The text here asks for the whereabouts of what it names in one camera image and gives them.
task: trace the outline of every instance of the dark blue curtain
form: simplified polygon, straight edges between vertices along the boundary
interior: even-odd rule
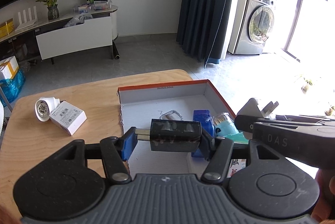
[[[182,0],[177,42],[199,61],[219,63],[232,0]]]

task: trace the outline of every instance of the yellow box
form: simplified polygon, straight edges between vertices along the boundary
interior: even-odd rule
[[[14,30],[13,18],[0,24],[0,38],[8,35]]]

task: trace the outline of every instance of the small white box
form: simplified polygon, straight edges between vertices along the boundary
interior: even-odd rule
[[[0,61],[0,80],[12,79],[18,69],[19,65],[17,64],[15,56],[3,59]]]
[[[50,113],[50,119],[69,135],[73,135],[87,119],[83,110],[63,101]]]

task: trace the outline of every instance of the metal screw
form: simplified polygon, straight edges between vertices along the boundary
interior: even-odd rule
[[[122,172],[114,173],[112,175],[112,179],[115,180],[116,182],[124,182],[125,180],[129,179],[129,175]]]
[[[221,179],[221,175],[216,172],[207,172],[204,174],[205,179],[207,180],[218,180]]]

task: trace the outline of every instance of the white plug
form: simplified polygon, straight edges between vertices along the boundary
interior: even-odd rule
[[[59,98],[41,97],[35,104],[35,113],[39,121],[46,122],[50,119],[49,114],[60,104]]]

